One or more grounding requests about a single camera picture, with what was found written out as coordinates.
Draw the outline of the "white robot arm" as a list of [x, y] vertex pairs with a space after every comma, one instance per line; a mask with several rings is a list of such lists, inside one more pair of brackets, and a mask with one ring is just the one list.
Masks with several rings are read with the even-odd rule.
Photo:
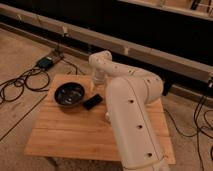
[[105, 99], [123, 171], [170, 171], [145, 107], [162, 95], [161, 78], [145, 69], [113, 62], [107, 50], [90, 55], [89, 64], [95, 84], [112, 76]]

